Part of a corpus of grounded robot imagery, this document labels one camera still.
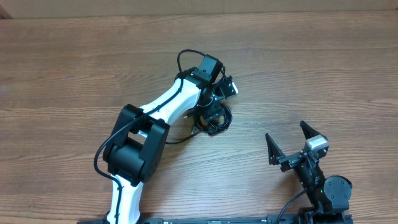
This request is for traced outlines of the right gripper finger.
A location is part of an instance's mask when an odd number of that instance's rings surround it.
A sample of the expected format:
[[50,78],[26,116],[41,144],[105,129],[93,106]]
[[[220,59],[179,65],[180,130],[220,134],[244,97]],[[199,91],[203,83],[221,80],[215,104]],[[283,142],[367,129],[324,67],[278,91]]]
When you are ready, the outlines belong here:
[[267,143],[267,148],[268,148],[269,159],[280,159],[280,158],[283,158],[285,156],[285,154],[280,150],[278,145],[271,138],[270,134],[266,133],[265,137],[266,137],[266,143]]
[[310,125],[308,125],[304,120],[300,121],[300,127],[303,131],[303,134],[305,136],[305,139],[310,139],[313,138],[315,136],[320,135],[320,133],[318,131],[316,131],[315,129],[313,129]]

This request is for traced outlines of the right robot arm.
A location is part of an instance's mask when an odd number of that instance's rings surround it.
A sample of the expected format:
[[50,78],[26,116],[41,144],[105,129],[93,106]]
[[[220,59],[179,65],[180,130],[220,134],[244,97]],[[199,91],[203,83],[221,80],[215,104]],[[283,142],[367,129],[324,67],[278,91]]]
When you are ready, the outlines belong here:
[[[341,175],[325,177],[319,163],[329,149],[328,138],[301,120],[300,127],[305,136],[303,149],[289,156],[265,134],[269,164],[280,165],[282,172],[293,170],[303,190],[289,200],[278,215],[268,215],[267,220],[276,223],[353,223],[349,210],[349,200],[353,189],[352,182]],[[286,215],[285,211],[302,195],[311,203],[309,207],[298,210],[296,215]]]

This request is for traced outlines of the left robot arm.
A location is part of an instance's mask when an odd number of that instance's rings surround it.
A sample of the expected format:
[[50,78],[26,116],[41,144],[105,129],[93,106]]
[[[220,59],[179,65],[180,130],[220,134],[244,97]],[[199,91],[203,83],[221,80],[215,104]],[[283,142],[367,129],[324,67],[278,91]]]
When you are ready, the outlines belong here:
[[202,57],[198,67],[180,70],[156,100],[121,110],[110,137],[96,153],[107,163],[104,176],[113,183],[111,208],[103,223],[139,221],[144,183],[158,167],[170,127],[181,115],[193,118],[191,136],[214,136],[229,128],[232,114],[220,101],[238,94],[238,89],[222,62],[208,54]]

